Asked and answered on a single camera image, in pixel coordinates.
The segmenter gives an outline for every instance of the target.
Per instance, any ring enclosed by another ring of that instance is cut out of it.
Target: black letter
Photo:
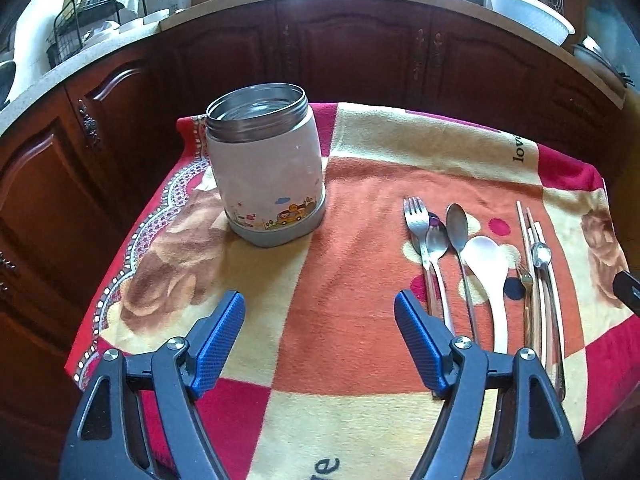
[[[335,459],[335,465],[329,467],[330,460],[328,458],[323,458],[320,462],[316,464],[316,473],[319,475],[328,475],[329,473],[333,473],[340,467],[340,459]]]

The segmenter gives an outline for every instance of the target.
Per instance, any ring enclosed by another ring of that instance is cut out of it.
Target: metal bolt
[[[102,358],[105,361],[114,361],[118,358],[118,356],[120,355],[120,352],[118,352],[115,348],[109,348],[104,355],[102,356]]]
[[[184,346],[184,338],[183,337],[172,337],[169,341],[166,342],[166,345],[169,347],[169,350],[179,350]]]
[[[531,348],[523,348],[520,350],[520,357],[525,361],[531,361],[535,356],[536,353]]]
[[[469,339],[466,335],[460,335],[453,338],[453,344],[456,346],[456,348],[466,350],[468,348],[471,348],[471,339]]]

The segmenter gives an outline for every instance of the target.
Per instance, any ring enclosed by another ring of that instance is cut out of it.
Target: white spoon
[[[462,257],[481,283],[491,304],[494,318],[494,352],[507,353],[507,313],[504,308],[504,282],[509,264],[491,238],[476,236],[466,243]]]

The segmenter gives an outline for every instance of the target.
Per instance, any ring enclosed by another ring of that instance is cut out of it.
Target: gray jar base
[[[296,222],[288,227],[277,229],[275,231],[251,231],[238,225],[226,213],[226,219],[229,222],[231,230],[235,232],[239,237],[244,238],[248,242],[258,247],[268,248],[276,247],[282,244],[286,244],[296,238],[300,238],[306,234],[309,234],[315,228],[317,228],[324,217],[324,211],[326,209],[326,189],[322,186],[322,197],[315,211],[309,216],[302,219],[300,222]]]

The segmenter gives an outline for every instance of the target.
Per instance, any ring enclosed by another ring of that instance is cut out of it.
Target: tablecloth
[[[626,262],[596,169],[461,121],[355,104],[312,107],[326,216],[312,234],[268,250],[228,228],[204,117],[178,121],[182,158],[122,245],[79,329],[66,364],[78,386],[86,386],[105,349],[153,351],[209,315],[224,290],[239,290],[244,326],[216,387],[198,402],[231,478],[409,478],[442,403],[420,382],[394,322],[398,291],[425,297],[402,199],[421,196],[441,217],[458,202],[470,234],[500,245],[511,268],[510,353],[524,343],[514,270],[524,250],[515,208],[521,200],[553,253],[564,409],[577,440],[593,433],[640,378],[640,322],[612,293]],[[259,168],[241,171],[259,185]],[[441,268],[456,331],[468,334],[455,256],[444,256]],[[481,288],[474,297],[480,342],[491,349],[490,308]],[[144,404],[154,452],[170,464],[152,393]],[[494,407],[488,392],[466,478],[478,476]]]

